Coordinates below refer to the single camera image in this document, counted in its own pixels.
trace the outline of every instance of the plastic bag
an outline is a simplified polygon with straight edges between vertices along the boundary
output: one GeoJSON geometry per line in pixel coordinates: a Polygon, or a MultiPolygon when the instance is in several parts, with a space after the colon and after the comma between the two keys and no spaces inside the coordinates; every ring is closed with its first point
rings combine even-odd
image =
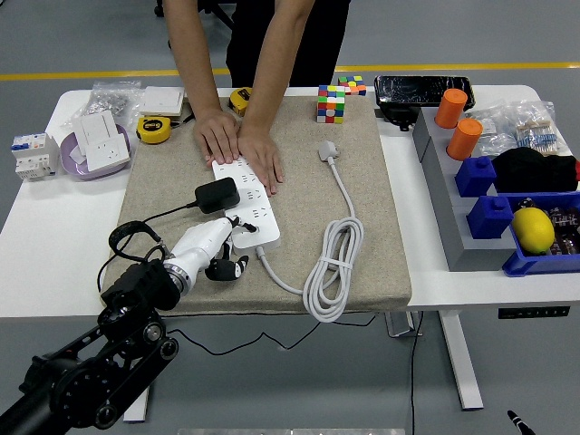
{"type": "Polygon", "coordinates": [[[478,120],[483,125],[483,132],[477,144],[483,156],[498,156],[504,151],[517,148],[504,106],[505,103],[501,103],[485,110],[470,111],[466,114],[468,118],[478,120]]]}
{"type": "Polygon", "coordinates": [[[554,104],[550,101],[518,101],[504,108],[518,147],[528,147],[544,155],[558,154],[566,143],[557,136],[554,104]]]}
{"type": "Polygon", "coordinates": [[[92,86],[87,104],[79,109],[63,126],[71,129],[73,119],[81,116],[111,111],[116,124],[127,131],[134,131],[140,117],[140,105],[144,95],[141,82],[96,82],[92,86]]]}
{"type": "Polygon", "coordinates": [[[556,134],[554,104],[549,101],[501,103],[466,116],[483,124],[478,147],[484,156],[528,147],[543,155],[560,154],[567,145],[556,134]]]}

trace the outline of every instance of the robotic arm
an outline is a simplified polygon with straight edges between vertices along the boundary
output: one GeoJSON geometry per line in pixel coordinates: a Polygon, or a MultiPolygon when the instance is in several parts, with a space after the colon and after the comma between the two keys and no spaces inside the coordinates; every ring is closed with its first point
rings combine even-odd
{"type": "Polygon", "coordinates": [[[247,256],[228,261],[227,240],[237,225],[222,217],[192,227],[170,258],[131,265],[101,295],[106,307],[96,327],[56,353],[33,358],[20,386],[24,397],[0,417],[0,433],[59,435],[70,428],[111,427],[178,354],[179,344],[166,335],[157,310],[174,308],[202,269],[218,280],[244,271],[247,256]],[[215,259],[222,247],[224,259],[215,259]],[[97,355],[81,360],[79,352],[103,336],[107,342],[97,355]]]}

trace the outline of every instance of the beige cloth mat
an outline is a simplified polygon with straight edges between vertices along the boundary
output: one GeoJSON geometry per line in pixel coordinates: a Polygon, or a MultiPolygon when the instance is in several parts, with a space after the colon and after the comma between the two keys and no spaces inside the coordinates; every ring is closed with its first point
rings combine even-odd
{"type": "MultiPolygon", "coordinates": [[[[411,280],[372,102],[347,96],[344,124],[317,123],[315,108],[314,96],[285,97],[272,129],[285,183],[270,199],[281,246],[266,253],[266,258],[283,281],[302,288],[320,256],[328,222],[348,216],[348,206],[328,164],[318,158],[318,144],[331,140],[341,153],[336,166],[365,231],[347,311],[401,309],[411,298],[411,280]]],[[[194,144],[193,123],[175,129],[160,145],[140,144],[119,223],[192,202],[195,188],[214,180],[194,144]]],[[[150,224],[171,249],[189,227],[217,217],[221,215],[203,215],[191,208],[150,224]]],[[[142,256],[151,243],[147,237],[135,237],[127,252],[142,256]]],[[[103,288],[109,288],[129,264],[124,259],[114,260],[107,268],[103,288]]],[[[251,256],[246,272],[232,283],[211,282],[199,273],[193,291],[168,314],[223,313],[305,313],[305,308],[301,296],[278,287],[257,257],[251,256]]]]}

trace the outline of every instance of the orange cup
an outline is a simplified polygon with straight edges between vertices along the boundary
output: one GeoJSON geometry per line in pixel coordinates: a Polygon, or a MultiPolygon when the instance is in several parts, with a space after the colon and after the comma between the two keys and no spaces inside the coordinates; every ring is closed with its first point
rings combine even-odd
{"type": "Polygon", "coordinates": [[[464,91],[447,89],[443,93],[441,104],[435,115],[435,123],[442,129],[454,129],[466,102],[468,102],[468,95],[464,91]]]}
{"type": "Polygon", "coordinates": [[[459,121],[447,146],[447,154],[452,159],[465,160],[475,149],[482,131],[483,125],[477,120],[466,118],[459,121]]]}

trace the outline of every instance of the tape measure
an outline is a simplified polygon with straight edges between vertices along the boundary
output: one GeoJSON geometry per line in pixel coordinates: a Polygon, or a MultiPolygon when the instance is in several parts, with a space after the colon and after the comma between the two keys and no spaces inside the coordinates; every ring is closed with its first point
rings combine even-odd
{"type": "Polygon", "coordinates": [[[158,144],[171,136],[171,120],[163,116],[139,118],[137,137],[145,143],[158,144]]]}
{"type": "Polygon", "coordinates": [[[239,116],[246,114],[247,103],[250,101],[252,88],[239,88],[231,93],[229,96],[229,103],[227,106],[237,113],[239,116]]]}

